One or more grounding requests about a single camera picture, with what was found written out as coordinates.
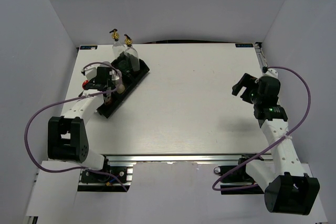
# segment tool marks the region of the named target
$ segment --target wire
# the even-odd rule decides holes
[[[120,71],[117,71],[116,68],[114,68],[111,64],[109,63],[106,63],[106,62],[92,62],[90,64],[87,64],[84,68],[90,66],[90,65],[94,65],[94,64],[102,64],[102,65],[106,65],[110,68],[112,68],[114,71],[117,72],[117,75],[119,76],[119,79],[121,80],[121,73]],[[87,95],[88,97],[94,97],[96,95],[100,95],[100,94],[108,94],[108,93],[112,93],[112,92],[115,92],[117,90],[117,88],[119,87],[120,84],[118,84],[115,89],[113,90],[108,90],[108,91],[102,91],[102,92],[97,92],[97,93],[93,93],[93,94],[89,94]],[[43,170],[44,172],[47,172],[47,173],[64,173],[64,172],[68,172],[70,170],[76,170],[76,169],[88,169],[87,167],[83,167],[83,166],[76,166],[76,167],[72,167],[72,168],[67,168],[67,169],[62,169],[62,170],[50,170],[50,169],[47,169],[47,168],[44,168],[43,166],[41,166],[37,161],[36,159],[34,158],[33,154],[31,153],[31,150],[30,150],[30,147],[29,147],[29,144],[28,144],[28,131],[29,131],[29,127],[32,123],[32,121],[35,119],[35,117],[40,114],[42,111],[45,111],[46,109],[48,108],[51,108],[51,107],[54,107],[54,106],[57,106],[57,105],[60,105],[60,104],[64,104],[64,103],[67,103],[67,102],[72,102],[72,101],[77,101],[77,100],[82,100],[82,99],[85,99],[87,98],[86,96],[81,96],[81,97],[75,97],[75,98],[71,98],[71,99],[68,99],[68,100],[64,100],[64,101],[60,101],[60,102],[55,102],[55,103],[52,103],[50,105],[47,105],[43,108],[41,108],[40,110],[38,110],[37,112],[35,112],[35,114],[28,120],[27,122],[27,125],[26,125],[26,128],[25,128],[25,134],[24,134],[24,142],[25,142],[25,147],[26,147],[26,151],[28,153],[28,156],[29,158],[31,159],[31,161],[34,163],[35,166],[37,166],[37,168]],[[123,187],[123,189],[125,191],[127,191],[127,188],[123,185],[123,183],[116,177],[114,176],[113,174],[110,174],[110,173],[104,173],[104,172],[99,172],[97,170],[91,170],[91,169],[88,169],[90,172],[92,173],[96,173],[96,174],[101,174],[101,175],[108,175],[110,177],[113,177],[115,178],[119,183],[120,185]]]
[[[303,118],[301,119],[301,121],[294,126],[294,128],[292,128],[290,131],[288,131],[286,133],[285,136],[281,137],[279,140],[275,141],[274,143],[272,143],[269,147],[267,147],[266,149],[264,149],[263,151],[259,152],[258,154],[256,154],[255,156],[249,158],[248,160],[242,162],[240,165],[237,165],[235,168],[229,170],[228,172],[226,172],[225,174],[223,174],[218,180],[216,180],[216,182],[212,185],[212,189],[215,191],[230,191],[230,190],[241,190],[241,189],[248,189],[248,188],[253,188],[258,186],[258,184],[254,184],[254,185],[250,185],[250,186],[240,186],[240,187],[232,187],[232,188],[215,188],[215,186],[221,181],[223,180],[225,177],[227,177],[228,175],[232,174],[233,172],[235,172],[236,170],[242,168],[243,166],[245,166],[246,164],[248,164],[249,162],[251,162],[252,160],[257,159],[258,157],[262,156],[263,154],[265,154],[266,152],[268,152],[270,149],[272,149],[273,147],[275,147],[276,145],[280,144],[285,138],[286,136],[289,136],[291,133],[293,133],[298,127],[301,126],[301,124],[306,120],[309,110],[310,110],[310,104],[311,104],[311,93],[310,93],[310,89],[308,87],[308,84],[306,83],[306,81],[298,74],[296,73],[294,70],[291,70],[290,68],[286,68],[286,67],[279,67],[279,66],[274,66],[274,67],[268,67],[268,69],[270,68],[274,68],[274,69],[284,69],[287,70],[289,72],[292,72],[293,74],[295,74],[304,84],[304,86],[306,87],[307,90],[307,94],[308,94],[308,104],[307,104],[307,109],[306,112],[303,116]]]

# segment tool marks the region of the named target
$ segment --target purple cable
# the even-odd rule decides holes
[[[106,65],[108,67],[111,67],[114,71],[117,72],[117,75],[119,76],[119,80],[121,80],[121,73],[119,71],[117,71],[116,68],[114,68],[112,65],[109,65],[107,63],[104,63],[104,62],[92,62],[90,64],[87,64],[84,68],[90,66],[90,65],[93,65],[93,64],[103,64],[103,65]],[[108,91],[102,91],[102,92],[97,92],[97,93],[93,93],[93,94],[89,94],[88,96],[89,97],[94,97],[96,95],[100,95],[100,94],[108,94],[108,93],[112,93],[112,92],[115,92],[117,90],[119,85],[117,85],[117,87],[113,90],[108,90]],[[67,102],[72,102],[72,101],[77,101],[77,100],[82,100],[82,99],[85,99],[87,98],[86,96],[81,96],[81,97],[75,97],[75,98],[72,98],[72,99],[68,99],[68,100],[64,100],[64,101],[60,101],[60,102],[55,102],[53,104],[50,104],[50,105],[47,105],[45,107],[43,107],[42,109],[38,110],[29,120],[28,120],[28,123],[26,125],[26,128],[25,128],[25,134],[24,134],[24,141],[25,141],[25,146],[26,146],[26,151],[28,153],[28,156],[29,158],[31,159],[31,161],[34,163],[34,165],[37,166],[37,168],[43,170],[44,172],[47,172],[47,173],[64,173],[64,172],[68,172],[70,170],[75,170],[75,169],[86,169],[87,167],[82,167],[82,166],[76,166],[76,167],[72,167],[72,168],[68,168],[68,169],[63,169],[63,170],[50,170],[50,169],[47,169],[47,168],[44,168],[43,166],[41,166],[37,161],[36,159],[34,158],[33,154],[31,153],[31,150],[29,148],[29,144],[28,144],[28,130],[29,130],[29,127],[32,123],[32,121],[35,119],[35,117],[41,113],[42,111],[48,109],[48,108],[51,108],[51,107],[54,107],[54,106],[57,106],[57,105],[60,105],[60,104],[64,104],[64,103],[67,103]],[[102,174],[102,175],[109,175],[113,178],[116,179],[116,181],[118,181],[118,183],[123,187],[123,189],[125,191],[127,191],[127,188],[123,185],[123,183],[116,177],[114,176],[113,174],[109,174],[109,173],[104,173],[104,172],[99,172],[97,170],[90,170],[90,172],[92,173],[97,173],[97,174]]]
[[[292,128],[290,131],[288,131],[286,133],[286,135],[290,135],[291,133],[293,133],[298,127],[301,126],[301,124],[306,120],[309,110],[310,110],[310,104],[311,104],[311,94],[310,94],[310,89],[308,87],[308,84],[306,83],[306,81],[295,71],[286,68],[286,67],[278,67],[278,66],[274,66],[274,67],[268,67],[268,69],[270,68],[275,68],[275,69],[284,69],[287,70],[289,72],[292,72],[293,74],[295,74],[304,84],[304,86],[306,87],[307,90],[307,94],[308,94],[308,104],[307,104],[307,109],[306,112],[303,116],[303,118],[301,119],[301,121],[294,126],[294,128]],[[258,154],[256,154],[255,156],[249,158],[248,160],[242,162],[240,165],[237,165],[235,168],[229,170],[228,172],[226,172],[225,174],[223,174],[218,180],[216,180],[216,182],[212,185],[212,189],[215,191],[231,191],[231,190],[241,190],[241,189],[248,189],[248,188],[253,188],[258,186],[257,184],[254,185],[249,185],[249,186],[239,186],[239,187],[232,187],[232,188],[215,188],[215,186],[221,181],[223,180],[223,178],[227,177],[228,175],[232,174],[233,172],[237,171],[238,169],[240,169],[241,167],[243,167],[244,165],[246,165],[247,163],[251,162],[252,160],[257,159],[258,157],[262,156],[263,154],[265,154],[266,152],[268,152],[270,149],[272,149],[273,147],[275,147],[276,145],[280,144],[286,137],[282,136],[279,140],[275,141],[274,143],[272,143],[269,147],[267,147],[266,149],[264,149],[263,151],[259,152]]]

